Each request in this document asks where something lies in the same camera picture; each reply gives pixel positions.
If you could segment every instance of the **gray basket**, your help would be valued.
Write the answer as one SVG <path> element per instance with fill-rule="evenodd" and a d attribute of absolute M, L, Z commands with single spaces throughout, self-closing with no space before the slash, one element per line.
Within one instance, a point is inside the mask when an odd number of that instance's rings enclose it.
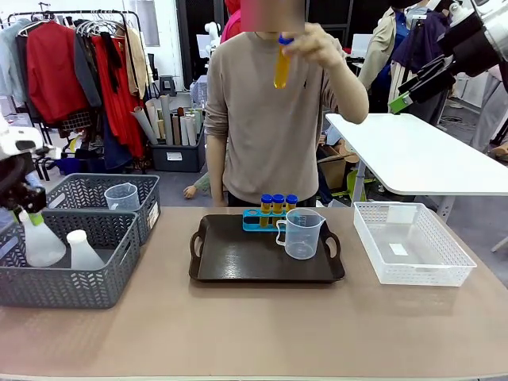
<path fill-rule="evenodd" d="M 109 188 L 131 183 L 140 197 L 138 229 L 140 243 L 145 244 L 160 216 L 159 176 L 155 175 L 69 175 L 48 193 L 49 209 L 107 209 L 104 192 Z"/>
<path fill-rule="evenodd" d="M 25 232 L 12 224 L 0 232 L 0 306 L 107 309 L 121 297 L 137 261 L 140 245 L 137 216 L 101 210 L 46 210 L 46 225 L 67 243 L 77 229 L 106 264 L 97 271 L 71 270 L 71 250 L 47 268 L 29 267 L 25 258 Z"/>

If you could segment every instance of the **storage bin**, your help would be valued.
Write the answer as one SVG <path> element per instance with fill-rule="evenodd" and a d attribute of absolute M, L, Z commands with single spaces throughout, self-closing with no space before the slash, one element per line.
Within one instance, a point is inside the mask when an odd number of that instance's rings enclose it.
<path fill-rule="evenodd" d="M 155 175 L 69 175 L 48 193 L 49 209 L 108 209 L 104 192 L 112 186 L 131 183 L 137 187 L 141 207 L 137 226 L 145 244 L 160 216 L 159 176 Z"/>
<path fill-rule="evenodd" d="M 108 210 L 46 210 L 47 226 L 67 244 L 65 257 L 47 268 L 29 267 L 23 226 L 0 232 L 0 306 L 107 309 L 121 297 L 140 258 L 137 216 Z M 66 236 L 77 229 L 106 264 L 97 271 L 71 269 Z"/>
<path fill-rule="evenodd" d="M 205 134 L 199 135 L 198 144 L 151 145 L 153 166 L 156 171 L 199 172 L 205 165 Z"/>
<path fill-rule="evenodd" d="M 355 202 L 354 224 L 383 284 L 459 287 L 476 267 L 423 204 Z"/>

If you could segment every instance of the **plastic bottle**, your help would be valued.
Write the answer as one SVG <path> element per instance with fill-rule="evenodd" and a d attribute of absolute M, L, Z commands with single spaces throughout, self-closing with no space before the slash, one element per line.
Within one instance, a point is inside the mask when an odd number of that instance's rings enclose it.
<path fill-rule="evenodd" d="M 263 196 L 261 196 L 261 213 L 262 214 L 270 214 L 271 202 L 272 202 L 271 194 L 263 194 Z M 267 228 L 269 220 L 270 220 L 269 217 L 260 218 L 260 226 L 262 228 Z"/>
<path fill-rule="evenodd" d="M 289 212 L 296 208 L 296 204 L 298 204 L 298 197 L 294 194 L 289 194 L 286 197 L 286 211 Z"/>
<path fill-rule="evenodd" d="M 87 232 L 75 230 L 67 235 L 67 241 L 71 244 L 71 268 L 73 270 L 100 270 L 104 267 L 101 257 L 90 246 L 87 240 Z"/>
<path fill-rule="evenodd" d="M 32 219 L 22 211 L 19 220 L 25 228 L 25 257 L 31 267 L 48 267 L 57 264 L 65 256 L 65 244 L 44 223 L 41 214 Z"/>
<path fill-rule="evenodd" d="M 281 218 L 273 217 L 272 224 L 274 228 L 277 227 L 277 221 L 282 219 L 283 214 L 283 205 L 284 205 L 284 195 L 283 194 L 274 194 L 273 195 L 273 213 L 281 214 Z"/>
<path fill-rule="evenodd" d="M 293 41 L 293 38 L 286 39 L 282 36 L 279 37 L 279 58 L 277 59 L 277 64 L 275 66 L 275 78 L 273 81 L 275 89 L 286 88 L 287 77 L 289 76 L 289 69 L 291 65 L 291 58 L 283 54 L 283 49 Z"/>

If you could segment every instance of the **test tube rack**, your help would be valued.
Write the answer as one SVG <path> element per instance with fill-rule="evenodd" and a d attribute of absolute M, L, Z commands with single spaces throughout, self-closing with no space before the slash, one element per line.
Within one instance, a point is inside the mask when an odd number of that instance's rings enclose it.
<path fill-rule="evenodd" d="M 243 227 L 245 232 L 250 233 L 277 233 L 277 227 L 273 225 L 273 218 L 286 219 L 286 205 L 283 205 L 283 212 L 281 214 L 275 214 L 272 211 L 270 213 L 261 213 L 261 209 L 250 209 L 244 211 Z M 261 218 L 268 218 L 268 226 L 266 228 L 261 227 Z M 280 226 L 281 232 L 286 232 L 286 226 Z"/>

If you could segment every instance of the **hand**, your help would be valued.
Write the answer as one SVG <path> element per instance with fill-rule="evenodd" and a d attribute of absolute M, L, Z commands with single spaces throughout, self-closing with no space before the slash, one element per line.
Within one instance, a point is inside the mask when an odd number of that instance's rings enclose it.
<path fill-rule="evenodd" d="M 214 199 L 214 208 L 227 208 L 228 203 L 222 199 L 222 200 L 215 200 Z"/>
<path fill-rule="evenodd" d="M 294 41 L 287 45 L 283 53 L 287 56 L 302 56 L 311 62 L 317 62 L 324 69 L 336 67 L 344 62 L 337 50 L 335 39 L 319 24 L 305 23 L 303 32 L 284 32 L 283 37 Z"/>
<path fill-rule="evenodd" d="M 187 200 L 190 200 L 194 198 L 197 192 L 198 188 L 196 188 L 194 185 L 191 185 L 190 187 L 187 187 L 183 190 L 183 197 L 185 197 Z"/>

